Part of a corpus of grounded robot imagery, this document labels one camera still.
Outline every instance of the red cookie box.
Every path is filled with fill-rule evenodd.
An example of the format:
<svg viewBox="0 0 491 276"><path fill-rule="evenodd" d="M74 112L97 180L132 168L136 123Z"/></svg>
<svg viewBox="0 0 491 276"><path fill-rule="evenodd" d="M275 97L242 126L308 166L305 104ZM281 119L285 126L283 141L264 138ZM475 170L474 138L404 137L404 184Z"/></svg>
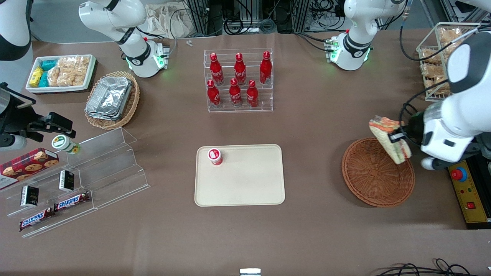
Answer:
<svg viewBox="0 0 491 276"><path fill-rule="evenodd" d="M38 148L0 165L0 190L59 163L58 155Z"/></svg>

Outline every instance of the red and white cup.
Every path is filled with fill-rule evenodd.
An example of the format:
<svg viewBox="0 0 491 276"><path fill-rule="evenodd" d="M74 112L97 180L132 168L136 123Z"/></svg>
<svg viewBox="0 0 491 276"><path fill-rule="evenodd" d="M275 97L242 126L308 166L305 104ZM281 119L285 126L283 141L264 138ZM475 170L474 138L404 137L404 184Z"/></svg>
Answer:
<svg viewBox="0 0 491 276"><path fill-rule="evenodd" d="M220 165L223 162L220 150L217 148L212 148L208 151L208 159L213 163L213 165Z"/></svg>

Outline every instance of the round wicker basket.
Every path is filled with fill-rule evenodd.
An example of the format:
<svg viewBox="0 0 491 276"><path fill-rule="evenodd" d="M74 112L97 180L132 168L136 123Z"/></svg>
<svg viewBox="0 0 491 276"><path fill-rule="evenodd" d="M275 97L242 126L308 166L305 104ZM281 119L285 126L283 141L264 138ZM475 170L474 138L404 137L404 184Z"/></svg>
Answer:
<svg viewBox="0 0 491 276"><path fill-rule="evenodd" d="M133 86L131 87L131 91L130 91L130 96L128 97L128 101L126 102L126 106L123 111L123 117L120 120L118 121L101 120L101 119L92 118L87 114L85 114L85 117L87 118L87 120L91 125L105 130L111 130L111 129L116 129L118 127L122 127L131 120L131 118L135 114L138 101L140 100L140 88L138 87L138 83L136 82L135 78L127 72L120 72L120 71L113 72L105 75L104 77L126 77L129 80L131 80L133 83ZM90 94L87 99L87 102L90 100L90 97L92 97L95 87L99 84L101 80L102 78L100 78L90 90Z"/></svg>
<svg viewBox="0 0 491 276"><path fill-rule="evenodd" d="M376 138L352 143L343 156L343 178L363 202L376 207L403 203L414 188L414 170L406 160L396 165Z"/></svg>

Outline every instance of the red bottle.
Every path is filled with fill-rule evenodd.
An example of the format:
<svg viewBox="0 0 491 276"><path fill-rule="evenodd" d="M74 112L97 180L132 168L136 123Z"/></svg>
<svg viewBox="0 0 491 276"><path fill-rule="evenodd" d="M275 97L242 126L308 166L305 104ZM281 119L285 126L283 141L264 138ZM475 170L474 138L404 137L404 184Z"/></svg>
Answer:
<svg viewBox="0 0 491 276"><path fill-rule="evenodd" d="M235 55L234 70L235 70L235 78L239 82L239 85L244 85L246 82L247 77L246 77L246 68L245 67L246 66L244 64L244 61L242 61L242 54L237 53Z"/></svg>
<svg viewBox="0 0 491 276"><path fill-rule="evenodd" d="M250 108L256 108L259 105L258 92L254 80L249 81L249 88L247 89L247 105Z"/></svg>
<svg viewBox="0 0 491 276"><path fill-rule="evenodd" d="M263 60L261 61L261 65L259 66L259 81L262 84L270 84L271 83L271 70L273 69L273 65L271 64L271 53L265 51L263 53Z"/></svg>
<svg viewBox="0 0 491 276"><path fill-rule="evenodd" d="M212 108L221 108L221 99L218 92L218 88L215 87L213 80L209 80L208 83L208 98L210 99Z"/></svg>
<svg viewBox="0 0 491 276"><path fill-rule="evenodd" d="M215 81L215 84L220 86L223 84L223 71L221 69L221 64L218 61L217 54L211 53L210 54L210 71L212 72L212 78Z"/></svg>
<svg viewBox="0 0 491 276"><path fill-rule="evenodd" d="M232 101L232 105L236 108L239 108L242 106L242 99L241 88L238 87L237 84L237 79L232 78L230 80L230 90L228 90L228 92L230 93L230 100Z"/></svg>

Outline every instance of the aluminum foil container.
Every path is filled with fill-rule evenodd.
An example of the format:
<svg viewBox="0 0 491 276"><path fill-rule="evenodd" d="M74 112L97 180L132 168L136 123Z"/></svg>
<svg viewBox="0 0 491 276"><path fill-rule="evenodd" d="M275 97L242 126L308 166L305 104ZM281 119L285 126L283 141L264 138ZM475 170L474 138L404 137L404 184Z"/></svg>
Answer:
<svg viewBox="0 0 491 276"><path fill-rule="evenodd" d="M102 78L85 106L85 112L90 117L103 120L121 119L131 86L131 80L125 77Z"/></svg>

